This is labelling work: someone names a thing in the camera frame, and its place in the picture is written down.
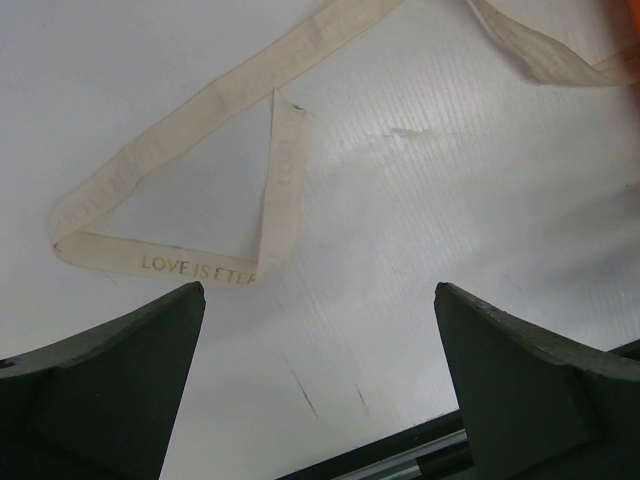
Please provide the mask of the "cream printed ribbon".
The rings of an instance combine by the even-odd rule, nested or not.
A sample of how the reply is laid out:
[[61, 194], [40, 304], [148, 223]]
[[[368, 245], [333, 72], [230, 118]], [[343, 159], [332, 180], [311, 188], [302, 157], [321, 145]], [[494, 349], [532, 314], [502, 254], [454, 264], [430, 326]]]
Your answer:
[[[291, 253], [309, 159], [309, 114], [281, 88], [343, 49], [398, 8], [395, 1], [335, 1], [201, 91], [123, 146], [52, 211], [49, 239], [62, 261], [88, 269], [216, 288], [249, 285]], [[183, 247], [95, 234], [90, 226], [117, 208], [140, 181], [182, 157], [235, 116], [271, 102], [259, 252], [245, 260]]]

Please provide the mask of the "orange wrapping paper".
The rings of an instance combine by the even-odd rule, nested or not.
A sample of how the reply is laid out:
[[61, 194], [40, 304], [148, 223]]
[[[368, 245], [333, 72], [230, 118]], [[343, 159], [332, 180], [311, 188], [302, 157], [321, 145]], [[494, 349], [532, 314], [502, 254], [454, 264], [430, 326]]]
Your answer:
[[625, 54], [633, 64], [639, 63], [639, 0], [621, 2], [621, 22], [628, 37]]

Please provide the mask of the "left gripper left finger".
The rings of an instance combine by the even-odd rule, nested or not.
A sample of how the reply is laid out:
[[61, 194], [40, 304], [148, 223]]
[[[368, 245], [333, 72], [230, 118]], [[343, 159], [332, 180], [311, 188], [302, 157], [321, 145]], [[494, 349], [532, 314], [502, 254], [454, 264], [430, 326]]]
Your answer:
[[159, 478], [204, 313], [192, 282], [3, 359], [2, 478]]

